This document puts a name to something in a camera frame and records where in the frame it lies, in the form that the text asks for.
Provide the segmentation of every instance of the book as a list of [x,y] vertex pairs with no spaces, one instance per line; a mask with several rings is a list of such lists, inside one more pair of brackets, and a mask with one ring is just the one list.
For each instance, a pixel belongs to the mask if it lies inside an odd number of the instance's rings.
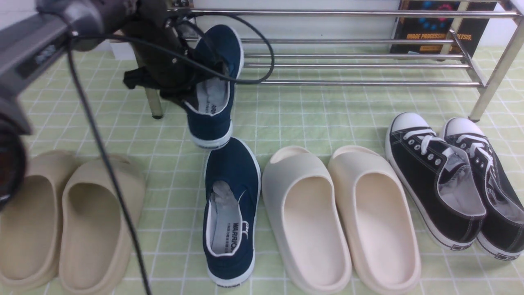
[[[449,1],[401,1],[400,10],[458,10],[460,2]],[[469,2],[467,11],[493,11],[496,3],[493,2]],[[446,39],[450,30],[452,18],[412,18],[397,17],[393,39]],[[478,43],[486,29],[489,19],[462,20],[457,37],[462,42],[464,48],[470,56],[475,54]],[[442,50],[442,45],[398,45],[394,44],[390,48],[391,53],[395,54],[438,54]],[[450,52],[459,53],[458,46],[452,46]]]

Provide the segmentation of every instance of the shoe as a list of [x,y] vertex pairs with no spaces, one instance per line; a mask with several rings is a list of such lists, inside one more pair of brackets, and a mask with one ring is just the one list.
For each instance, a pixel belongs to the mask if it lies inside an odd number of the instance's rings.
[[[233,28],[217,25],[205,36],[224,61],[225,71],[238,78],[244,66],[244,50],[240,37]],[[196,60],[214,64],[212,50],[200,39],[194,50]],[[193,97],[184,101],[189,131],[193,142],[204,149],[223,147],[233,134],[231,108],[235,98],[235,83],[210,78],[196,85]]]
[[0,215],[0,281],[17,292],[58,273],[62,192],[79,166],[73,153],[50,151],[29,162],[27,175]]
[[465,118],[449,120],[442,138],[469,156],[473,179],[488,211],[477,237],[482,249],[500,260],[516,259],[524,250],[524,207],[488,138]]
[[377,153],[350,145],[333,153],[327,169],[358,277],[378,294],[406,294],[419,284],[421,262],[395,171]]
[[262,177],[264,205],[291,281],[308,294],[334,294],[351,278],[351,256],[333,181],[300,146],[278,150]]
[[220,287],[247,280],[255,266],[260,167],[239,139],[212,151],[205,165],[203,247],[208,275]]
[[[109,155],[129,215],[138,224],[146,195],[140,169]],[[110,294],[127,269],[133,244],[102,159],[80,166],[63,193],[63,235],[58,276],[72,295]]]
[[433,240],[449,250],[469,248],[486,208],[467,153],[436,136],[414,113],[402,113],[386,135],[386,158],[413,198]]

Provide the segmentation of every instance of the slide sandal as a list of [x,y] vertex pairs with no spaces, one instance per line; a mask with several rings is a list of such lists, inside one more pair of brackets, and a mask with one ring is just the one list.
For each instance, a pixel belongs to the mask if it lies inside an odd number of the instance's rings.
[[73,153],[50,151],[29,162],[24,182],[0,215],[0,281],[27,291],[58,273],[62,192],[77,169]]
[[312,294],[344,289],[351,258],[322,161],[299,146],[277,151],[262,175],[262,196],[291,280]]
[[360,146],[327,166],[355,270],[380,294],[403,294],[420,279],[420,254],[402,183],[389,163]]
[[[110,155],[133,224],[146,184],[127,158]],[[65,187],[59,277],[71,294],[109,294],[124,277],[131,237],[102,159],[80,166]]]

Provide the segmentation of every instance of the metal shoe rack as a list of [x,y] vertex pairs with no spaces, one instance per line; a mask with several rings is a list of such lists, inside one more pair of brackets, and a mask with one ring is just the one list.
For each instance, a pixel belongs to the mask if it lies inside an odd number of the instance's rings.
[[[468,2],[498,2],[505,11],[482,12],[466,11]],[[276,54],[277,59],[404,59],[404,60],[459,60],[460,64],[444,63],[300,63],[300,64],[276,64],[276,69],[458,69],[465,70],[470,78],[468,81],[383,81],[383,80],[274,80],[268,79],[262,85],[277,86],[426,86],[426,87],[466,87],[476,88],[480,93],[479,99],[470,113],[470,120],[478,121],[489,102],[493,98],[497,88],[504,79],[509,67],[524,44],[524,22],[522,9],[516,0],[466,0],[462,1],[457,11],[431,11],[431,10],[256,10],[256,9],[193,9],[195,12],[221,12],[237,16],[285,16],[285,17],[307,17],[307,16],[347,16],[347,17],[428,17],[428,18],[452,18],[453,22],[445,40],[393,40],[393,39],[270,39],[272,44],[345,44],[345,45],[388,45],[388,44],[420,44],[420,45],[443,45],[440,54]],[[463,44],[457,37],[462,19],[465,18],[511,18],[517,25],[509,44],[502,54],[497,66],[491,76],[483,77],[475,60],[464,49]],[[245,44],[260,44],[259,39],[242,39]],[[458,46],[460,54],[450,54],[453,45]],[[269,54],[246,53],[246,58],[266,59]],[[268,68],[269,64],[246,63],[246,68]],[[146,89],[149,106],[154,118],[162,118],[163,112],[160,105],[158,93],[152,89]]]

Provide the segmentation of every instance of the floor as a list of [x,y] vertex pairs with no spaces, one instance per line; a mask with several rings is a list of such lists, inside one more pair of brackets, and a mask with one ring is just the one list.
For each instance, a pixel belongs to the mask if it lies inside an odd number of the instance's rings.
[[[475,59],[489,73],[501,53],[499,48],[481,49]],[[263,202],[258,210],[257,260],[252,277],[235,289],[217,288],[208,279],[202,251],[206,152],[190,141],[184,112],[164,102],[165,117],[153,119],[144,91],[128,91],[122,84],[123,71],[136,67],[133,61],[114,60],[109,52],[76,54],[75,58],[107,149],[128,154],[147,178],[138,232],[154,294],[302,294],[286,277]],[[243,77],[257,74],[263,75],[263,70],[246,69]],[[281,79],[466,80],[466,73],[460,70],[280,70],[275,75]],[[478,123],[522,198],[523,81],[524,52]],[[273,153],[287,145],[304,146],[325,162],[335,149],[348,144],[384,155],[387,126],[397,113],[417,112],[439,131],[447,119],[467,116],[477,97],[473,89],[238,86],[234,135],[250,146],[262,169]],[[34,134],[26,138],[32,156],[52,149],[77,151],[85,159],[97,156],[65,60],[36,81],[20,100],[34,124]],[[412,217],[422,257],[422,280],[411,294],[524,293],[524,258],[500,262],[476,246],[462,252],[443,251],[424,231],[416,210],[412,210]],[[143,294],[134,258],[114,294]],[[0,290],[9,294],[9,290]],[[55,279],[27,294],[62,294],[60,281]],[[342,294],[372,292],[353,272]]]

